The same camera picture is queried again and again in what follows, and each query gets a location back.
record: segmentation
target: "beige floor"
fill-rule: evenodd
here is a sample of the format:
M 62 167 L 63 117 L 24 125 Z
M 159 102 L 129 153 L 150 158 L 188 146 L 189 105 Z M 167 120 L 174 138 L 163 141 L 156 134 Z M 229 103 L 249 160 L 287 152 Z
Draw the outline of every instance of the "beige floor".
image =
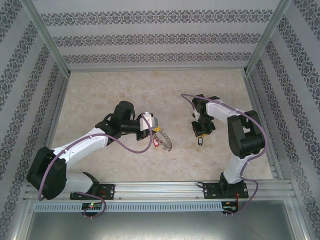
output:
M 86 134 L 125 100 L 133 103 L 136 114 L 148 111 L 158 118 L 172 151 L 152 145 L 146 153 L 134 154 L 112 143 L 76 163 L 71 172 L 86 171 L 102 182 L 218 180 L 231 156 L 227 126 L 215 120 L 216 131 L 198 146 L 192 107 L 182 93 L 216 95 L 233 107 L 251 109 L 240 70 L 72 73 L 52 147 Z M 148 139 L 135 138 L 132 134 L 120 140 L 134 150 L 148 144 Z M 266 155 L 251 163 L 244 175 L 272 179 Z

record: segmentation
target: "damask pattern wall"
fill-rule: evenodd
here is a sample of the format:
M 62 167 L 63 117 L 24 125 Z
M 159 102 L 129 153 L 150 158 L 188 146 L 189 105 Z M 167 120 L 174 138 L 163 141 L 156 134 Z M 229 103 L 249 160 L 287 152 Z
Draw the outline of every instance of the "damask pattern wall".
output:
M 71 70 L 245 67 L 279 0 L 35 0 Z
M 65 77 L 19 0 L 0 0 L 0 56 L 0 240 L 4 240 L 15 222 L 31 160 L 47 141 Z
M 294 0 L 251 78 L 311 239 L 320 239 L 320 1 Z

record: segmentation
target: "purple cable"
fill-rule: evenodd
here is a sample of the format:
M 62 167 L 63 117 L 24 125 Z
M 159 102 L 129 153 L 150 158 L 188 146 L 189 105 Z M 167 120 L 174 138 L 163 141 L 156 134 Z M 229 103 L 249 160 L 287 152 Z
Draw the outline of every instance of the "purple cable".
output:
M 262 128 L 262 126 L 256 121 L 254 120 L 252 117 L 248 116 L 247 114 L 245 114 L 244 112 L 242 111 L 239 111 L 237 109 L 235 109 L 234 107 L 228 105 L 228 104 L 225 104 L 224 102 L 221 102 L 221 101 L 218 101 L 218 100 L 212 100 L 210 98 L 206 98 L 206 97 L 202 97 L 202 96 L 194 96 L 194 95 L 190 95 L 190 94 L 181 94 L 181 97 L 183 97 L 184 99 L 186 99 L 191 105 L 192 105 L 192 108 L 195 109 L 195 106 L 193 105 L 193 103 L 187 99 L 186 97 L 191 97 L 191 98 L 196 98 L 196 99 L 202 99 L 202 100 L 207 100 L 209 102 L 212 102 L 212 103 L 215 103 L 215 104 L 220 104 L 221 106 L 224 106 L 226 107 L 227 109 L 230 109 L 231 111 L 234 111 L 235 113 L 237 114 L 241 114 L 242 116 L 246 117 L 247 119 L 249 119 L 251 122 L 253 122 L 258 128 L 259 130 L 261 131 L 262 135 L 263 135 L 263 138 L 264 138 L 264 146 L 266 146 L 268 144 L 268 139 L 267 139 L 267 135 L 266 135 L 266 132 L 265 130 Z M 254 159 L 257 159 L 259 158 L 260 156 L 262 156 L 264 153 L 266 152 L 266 147 L 263 148 L 262 152 L 260 152 L 259 154 L 249 158 L 243 165 L 243 167 L 241 168 L 241 171 L 240 171 L 240 177 L 245 180 L 245 181 L 249 181 L 249 182 L 253 182 L 255 183 L 256 185 L 256 188 L 253 192 L 253 194 L 251 195 L 251 197 L 249 198 L 249 200 L 246 202 L 246 204 L 241 208 L 239 209 L 236 213 L 234 213 L 235 215 L 240 213 L 243 209 L 245 209 L 248 204 L 251 202 L 251 200 L 255 197 L 256 193 L 258 192 L 258 189 L 259 189 L 259 184 L 256 180 L 253 180 L 253 179 L 248 179 L 248 178 L 245 178 L 243 177 L 243 173 L 245 171 L 245 168 L 247 167 L 248 163 L 251 162 L 252 160 Z
M 149 144 L 148 146 L 144 149 L 144 150 L 141 150 L 141 151 L 135 151 L 135 150 L 132 150 L 130 148 L 128 148 L 126 145 L 124 145 L 122 142 L 120 142 L 118 139 L 116 139 L 115 137 L 113 136 L 110 136 L 108 134 L 103 134 L 103 133 L 96 133 L 96 134 L 92 134 L 92 135 L 89 135 L 89 136 L 84 136 L 82 138 L 80 138 L 79 140 L 73 142 L 72 144 L 70 144 L 69 146 L 67 146 L 65 149 L 63 149 L 61 152 L 59 152 L 53 159 L 52 161 L 50 162 L 50 164 L 48 165 L 48 167 L 46 168 L 45 172 L 44 172 L 44 175 L 43 175 L 43 178 L 42 178 L 42 181 L 41 181 L 41 184 L 40 184 L 40 188 L 39 188 L 39 192 L 38 192 L 38 200 L 39 201 L 42 201 L 43 199 L 45 199 L 45 197 L 41 197 L 42 195 L 42 191 L 44 189 L 44 186 L 45 186 L 45 182 L 46 182 L 46 178 L 48 176 L 48 173 L 51 169 L 51 167 L 53 166 L 53 164 L 55 163 L 55 161 L 64 153 L 66 153 L 66 150 L 68 151 L 70 148 L 72 148 L 74 145 L 77 145 L 78 143 L 82 142 L 83 140 L 86 140 L 86 139 L 90 139 L 90 138 L 94 138 L 94 137 L 108 137 L 112 140 L 114 140 L 115 142 L 117 142 L 118 144 L 120 144 L 123 148 L 125 148 L 126 150 L 128 150 L 129 152 L 131 153 L 134 153 L 134 154 L 143 154 L 144 152 L 146 152 L 151 144 L 152 144 L 152 129 L 151 129 L 151 126 L 150 124 L 148 123 L 148 121 L 146 120 L 146 118 L 144 117 L 144 114 L 141 115 L 141 117 L 143 118 L 143 120 L 146 122 L 146 125 L 148 126 L 148 129 L 149 129 L 149 133 L 150 133 L 150 141 L 149 141 Z M 99 199 L 99 200 L 102 200 L 103 204 L 105 206 L 106 205 L 106 202 L 105 200 L 103 200 L 102 198 L 100 197 L 97 197 L 97 196 L 94 196 L 94 195 L 91 195 L 91 194 L 88 194 L 88 193 L 84 193 L 84 192 L 77 192 L 77 194 L 81 194 L 81 195 L 85 195 L 85 196 L 89 196 L 89 197 L 92 197 L 92 198 L 96 198 L 96 199 Z M 100 214 L 97 214 L 95 215 L 95 217 L 101 215 L 106 209 L 103 208 L 103 211 L 100 212 Z

